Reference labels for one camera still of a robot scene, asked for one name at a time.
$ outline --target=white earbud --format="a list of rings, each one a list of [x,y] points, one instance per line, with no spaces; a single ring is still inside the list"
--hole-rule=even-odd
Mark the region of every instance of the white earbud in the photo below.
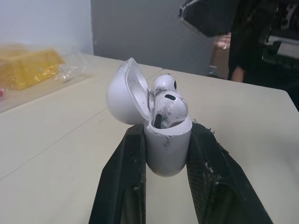
[[[154,127],[166,129],[173,127],[188,116],[186,101],[174,91],[165,91],[155,97]]]
[[[151,95],[155,97],[165,91],[177,91],[177,82],[170,74],[160,75],[154,80]]]

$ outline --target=table surface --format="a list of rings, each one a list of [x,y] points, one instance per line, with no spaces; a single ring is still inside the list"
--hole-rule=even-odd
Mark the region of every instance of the table surface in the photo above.
[[[107,110],[119,60],[88,56],[92,77],[0,114],[0,223],[87,224],[101,171],[129,125]],[[215,131],[275,224],[299,220],[299,114],[281,90],[170,73],[190,116]],[[197,223],[186,169],[147,170],[147,223]]]

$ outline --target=plastic bag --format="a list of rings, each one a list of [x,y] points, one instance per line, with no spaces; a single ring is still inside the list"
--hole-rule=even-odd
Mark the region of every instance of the plastic bag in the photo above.
[[[0,43],[0,112],[88,78],[86,59],[69,46]]]

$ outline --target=white charging case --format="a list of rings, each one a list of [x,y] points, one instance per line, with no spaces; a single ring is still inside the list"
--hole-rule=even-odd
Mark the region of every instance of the white charging case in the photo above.
[[[157,129],[152,125],[153,97],[133,58],[117,70],[108,88],[107,105],[110,113],[120,122],[144,124],[146,161],[154,173],[173,176],[183,169],[192,121],[188,116],[179,125],[167,129]]]

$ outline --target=yellow container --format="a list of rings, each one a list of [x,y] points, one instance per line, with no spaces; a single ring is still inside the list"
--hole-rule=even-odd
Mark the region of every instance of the yellow container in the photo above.
[[[0,86],[23,90],[58,73],[63,59],[53,49],[30,51],[22,45],[0,47]]]

